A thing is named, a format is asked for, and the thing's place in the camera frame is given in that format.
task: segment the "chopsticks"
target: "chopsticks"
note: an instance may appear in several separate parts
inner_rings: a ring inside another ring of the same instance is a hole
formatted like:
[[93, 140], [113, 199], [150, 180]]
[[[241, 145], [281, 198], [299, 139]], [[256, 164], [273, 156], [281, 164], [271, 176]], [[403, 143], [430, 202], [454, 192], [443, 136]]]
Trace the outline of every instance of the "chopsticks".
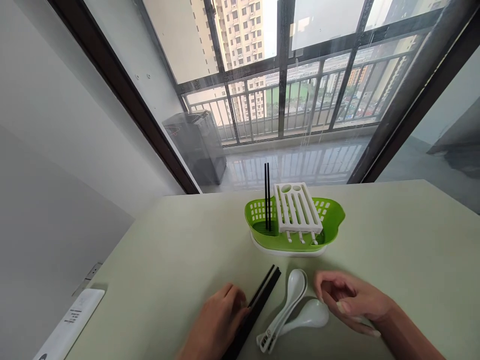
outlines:
[[265, 230], [272, 231], [272, 209], [270, 208], [270, 163], [264, 164], [265, 171]]
[[280, 275], [282, 274], [278, 266], [272, 273], [274, 267], [275, 265], [271, 266], [270, 270], [268, 271], [257, 291], [255, 292], [255, 295], [251, 299], [250, 304], [248, 305], [249, 307], [251, 307], [250, 313], [246, 316], [243, 325], [238, 329], [238, 332], [236, 333], [233, 342], [230, 344], [221, 360], [235, 360], [239, 356], [240, 351], [242, 350], [242, 347], [247, 341], [247, 338], [249, 337], [255, 322], [257, 321], [260, 313], [265, 306], [265, 303], [270, 297], [272, 290], [274, 289]]

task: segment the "tiled floor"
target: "tiled floor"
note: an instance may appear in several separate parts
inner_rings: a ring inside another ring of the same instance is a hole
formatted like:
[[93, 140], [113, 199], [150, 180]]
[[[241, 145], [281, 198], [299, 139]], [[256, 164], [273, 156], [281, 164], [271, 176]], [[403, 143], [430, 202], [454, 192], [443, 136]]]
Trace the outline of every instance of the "tiled floor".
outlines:
[[370, 137], [314, 143], [281, 149], [227, 155], [220, 186], [202, 186], [204, 193], [264, 188], [264, 163], [270, 164], [270, 182], [307, 185], [346, 184]]

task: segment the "wall socket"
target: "wall socket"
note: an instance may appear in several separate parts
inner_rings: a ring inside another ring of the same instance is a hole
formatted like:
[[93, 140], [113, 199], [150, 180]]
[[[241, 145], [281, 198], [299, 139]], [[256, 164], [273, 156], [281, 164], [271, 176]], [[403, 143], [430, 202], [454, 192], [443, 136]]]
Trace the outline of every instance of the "wall socket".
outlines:
[[97, 262], [90, 270], [90, 272], [85, 276], [85, 279], [80, 283], [80, 285], [76, 288], [76, 290], [71, 295], [72, 297], [78, 297], [83, 290], [87, 288], [90, 280], [94, 277], [94, 275], [99, 271], [100, 267], [102, 266], [101, 262]]

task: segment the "dish drying rack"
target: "dish drying rack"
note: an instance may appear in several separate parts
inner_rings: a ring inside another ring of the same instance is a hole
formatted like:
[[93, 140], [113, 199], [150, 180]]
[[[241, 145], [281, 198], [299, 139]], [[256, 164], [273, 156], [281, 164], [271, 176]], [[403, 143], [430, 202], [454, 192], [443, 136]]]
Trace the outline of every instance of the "dish drying rack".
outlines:
[[[245, 206], [245, 219], [255, 246], [277, 256], [323, 254], [345, 219], [340, 204], [332, 199], [312, 197], [304, 182], [274, 184], [273, 190], [274, 196], [269, 202], [256, 199]], [[269, 212], [270, 227], [266, 226]]]

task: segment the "white spoon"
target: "white spoon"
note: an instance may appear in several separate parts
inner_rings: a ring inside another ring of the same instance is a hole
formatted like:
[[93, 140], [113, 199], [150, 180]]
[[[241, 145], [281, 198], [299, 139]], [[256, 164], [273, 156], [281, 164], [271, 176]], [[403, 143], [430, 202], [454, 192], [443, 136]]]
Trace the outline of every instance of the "white spoon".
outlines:
[[296, 328], [322, 328], [329, 322], [329, 308], [318, 299], [310, 299], [295, 320], [286, 324], [279, 337]]
[[260, 350], [262, 353], [269, 349], [270, 343], [276, 341], [274, 334], [285, 324], [288, 317], [292, 313], [295, 305], [302, 299], [307, 290], [306, 275], [303, 270], [294, 269], [288, 277], [288, 285], [286, 291], [286, 303], [283, 309], [278, 313], [270, 326], [266, 329], [263, 338], [260, 341]]

